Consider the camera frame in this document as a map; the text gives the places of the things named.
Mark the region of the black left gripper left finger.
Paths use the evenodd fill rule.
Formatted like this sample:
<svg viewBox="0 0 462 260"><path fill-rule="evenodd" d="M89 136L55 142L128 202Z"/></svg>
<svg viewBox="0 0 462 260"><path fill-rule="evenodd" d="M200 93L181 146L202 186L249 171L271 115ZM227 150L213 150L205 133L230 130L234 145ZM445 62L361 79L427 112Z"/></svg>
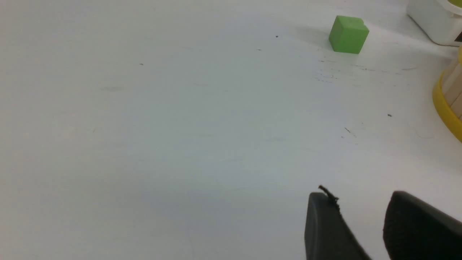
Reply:
<svg viewBox="0 0 462 260"><path fill-rule="evenodd" d="M369 260L340 212L339 198L322 185L309 195L305 223L307 260Z"/></svg>

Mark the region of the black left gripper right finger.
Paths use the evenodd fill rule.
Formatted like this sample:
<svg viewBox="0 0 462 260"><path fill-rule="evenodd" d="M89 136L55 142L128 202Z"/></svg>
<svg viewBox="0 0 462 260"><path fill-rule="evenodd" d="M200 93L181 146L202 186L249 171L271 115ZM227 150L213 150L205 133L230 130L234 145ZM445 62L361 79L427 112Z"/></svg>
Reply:
<svg viewBox="0 0 462 260"><path fill-rule="evenodd" d="M391 260L460 260L462 224L405 191L394 191L383 241Z"/></svg>

